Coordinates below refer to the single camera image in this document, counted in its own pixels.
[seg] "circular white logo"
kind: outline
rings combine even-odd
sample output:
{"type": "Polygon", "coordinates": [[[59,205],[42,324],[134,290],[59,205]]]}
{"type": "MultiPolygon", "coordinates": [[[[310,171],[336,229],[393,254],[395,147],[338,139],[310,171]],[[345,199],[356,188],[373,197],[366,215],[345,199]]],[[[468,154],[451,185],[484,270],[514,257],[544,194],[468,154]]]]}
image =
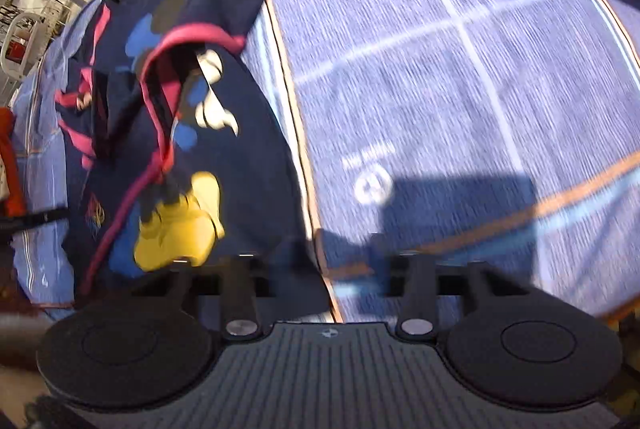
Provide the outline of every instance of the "circular white logo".
{"type": "Polygon", "coordinates": [[[326,330],[322,330],[320,332],[320,335],[328,339],[332,339],[338,336],[338,330],[336,330],[335,328],[327,328],[326,330]]]}
{"type": "Polygon", "coordinates": [[[394,181],[380,164],[367,167],[356,180],[353,193],[362,205],[384,205],[394,189],[394,181]]]}

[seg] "orange fabric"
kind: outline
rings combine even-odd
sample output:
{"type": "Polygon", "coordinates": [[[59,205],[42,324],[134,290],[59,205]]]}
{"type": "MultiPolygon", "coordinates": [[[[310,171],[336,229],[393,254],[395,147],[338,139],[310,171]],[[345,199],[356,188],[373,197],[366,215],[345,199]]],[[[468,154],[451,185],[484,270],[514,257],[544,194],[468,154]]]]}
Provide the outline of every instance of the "orange fabric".
{"type": "Polygon", "coordinates": [[[6,182],[9,197],[4,200],[4,214],[10,218],[24,216],[27,205],[22,194],[18,166],[15,162],[14,148],[11,145],[11,133],[14,131],[14,114],[7,107],[0,107],[0,157],[6,170],[6,182]]]}

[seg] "silver bolt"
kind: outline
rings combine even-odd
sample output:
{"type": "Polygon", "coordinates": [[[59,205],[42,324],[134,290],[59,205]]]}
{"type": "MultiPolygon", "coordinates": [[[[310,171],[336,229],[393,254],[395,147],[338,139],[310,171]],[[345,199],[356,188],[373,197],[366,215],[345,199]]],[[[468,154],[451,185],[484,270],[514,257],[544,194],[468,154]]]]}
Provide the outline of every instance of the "silver bolt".
{"type": "Polygon", "coordinates": [[[246,337],[257,332],[258,325],[248,319],[236,319],[227,323],[226,331],[236,337],[246,337]]]}
{"type": "Polygon", "coordinates": [[[409,335],[426,335],[433,330],[433,324],[425,319],[407,319],[402,323],[401,328],[409,335]]]}

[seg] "gray plastic surface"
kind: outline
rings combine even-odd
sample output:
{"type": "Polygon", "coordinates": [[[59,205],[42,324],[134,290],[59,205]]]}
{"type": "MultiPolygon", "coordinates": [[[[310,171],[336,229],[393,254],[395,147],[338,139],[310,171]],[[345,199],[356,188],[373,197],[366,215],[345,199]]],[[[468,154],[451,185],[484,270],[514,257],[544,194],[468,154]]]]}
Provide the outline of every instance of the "gray plastic surface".
{"type": "Polygon", "coordinates": [[[101,429],[609,429],[599,403],[559,413],[507,409],[477,397],[430,346],[386,325],[277,324],[230,346],[182,398],[130,414],[81,412],[101,429]]]}

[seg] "black circular disc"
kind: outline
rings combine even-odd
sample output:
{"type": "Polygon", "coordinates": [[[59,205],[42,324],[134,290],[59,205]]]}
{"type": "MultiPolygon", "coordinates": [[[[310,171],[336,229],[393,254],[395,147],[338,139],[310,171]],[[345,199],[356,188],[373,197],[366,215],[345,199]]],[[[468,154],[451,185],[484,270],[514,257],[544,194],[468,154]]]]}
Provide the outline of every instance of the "black circular disc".
{"type": "Polygon", "coordinates": [[[562,409],[599,395],[620,370],[614,332],[569,305],[505,297],[462,319],[447,357],[485,395],[525,408],[562,409]]]}
{"type": "Polygon", "coordinates": [[[96,409],[130,409],[188,388],[212,355],[212,337],[159,298],[90,307],[53,325],[38,350],[50,390],[96,409]]]}

